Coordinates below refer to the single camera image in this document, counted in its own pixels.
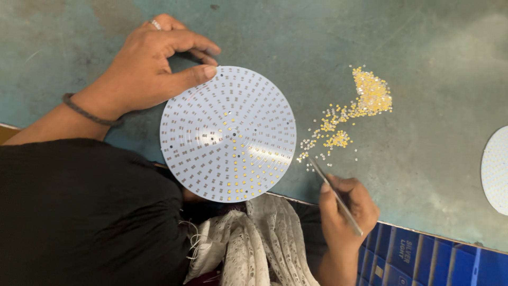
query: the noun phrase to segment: finger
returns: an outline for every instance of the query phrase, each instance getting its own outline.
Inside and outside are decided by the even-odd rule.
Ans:
[[[175,52],[188,51],[192,48],[210,55],[220,53],[219,46],[210,39],[189,30],[160,31],[155,36],[155,46],[161,48],[167,58]]]
[[[171,31],[171,30],[184,30],[187,29],[187,27],[178,21],[177,19],[173,18],[172,16],[164,13],[157,15],[153,18],[159,25],[161,25],[161,29],[163,31]],[[146,21],[141,25],[141,28],[145,28],[148,30],[157,30],[157,28],[150,23],[150,21]]]
[[[369,192],[358,179],[341,179],[331,174],[327,174],[326,177],[337,190],[347,192],[354,203],[361,204],[372,201]]]
[[[167,90],[171,90],[171,94],[168,94],[167,99],[211,80],[216,73],[217,69],[214,66],[200,65],[167,75],[165,85],[169,86]]]
[[[198,59],[200,59],[201,62],[205,65],[211,65],[211,66],[215,66],[215,67],[218,66],[217,61],[205,52],[202,52],[202,51],[194,49],[194,48],[190,49],[189,52],[191,54],[193,54],[195,57],[197,57]]]
[[[339,226],[344,219],[339,214],[337,199],[332,188],[324,183],[321,186],[321,195],[319,200],[319,208],[321,211],[321,220],[324,225]]]

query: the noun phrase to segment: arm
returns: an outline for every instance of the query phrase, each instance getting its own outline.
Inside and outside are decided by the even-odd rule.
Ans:
[[[211,55],[220,53],[215,43],[167,14],[155,20],[162,31],[149,22],[134,30],[108,70],[71,97],[76,105],[101,119],[116,120],[129,111],[160,104],[215,76],[217,62]],[[173,74],[167,58],[182,51],[190,51],[204,64]],[[60,104],[5,145],[69,138],[103,140],[108,130],[109,126]]]
[[[339,191],[348,192],[351,199],[351,214],[364,235],[361,237],[355,235],[346,219],[338,212],[333,190],[323,184],[320,211],[328,251],[323,256],[316,279],[321,286],[353,286],[357,276],[358,249],[376,225],[379,208],[357,179],[343,180],[332,175],[327,177]]]

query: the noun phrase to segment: wrist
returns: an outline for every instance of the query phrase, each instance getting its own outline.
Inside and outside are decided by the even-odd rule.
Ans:
[[[117,120],[127,113],[113,100],[110,91],[89,86],[71,97],[74,104],[89,114],[104,120]]]

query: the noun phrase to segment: right hand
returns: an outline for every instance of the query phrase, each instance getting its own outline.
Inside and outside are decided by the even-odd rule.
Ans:
[[[345,217],[339,213],[337,200],[332,188],[326,183],[321,187],[320,211],[323,234],[332,256],[357,254],[360,245],[375,227],[379,218],[379,208],[372,201],[367,189],[357,179],[341,179],[327,175],[330,184],[350,197],[350,211],[363,231],[357,236]]]

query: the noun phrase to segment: left hand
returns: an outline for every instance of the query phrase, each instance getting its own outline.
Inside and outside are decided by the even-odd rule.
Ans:
[[[167,14],[154,20],[162,31],[150,22],[134,30],[108,70],[72,97],[78,106],[98,117],[114,119],[160,104],[215,76],[217,62],[212,55],[220,53],[215,43]],[[167,58],[184,51],[200,58],[203,65],[172,73]]]

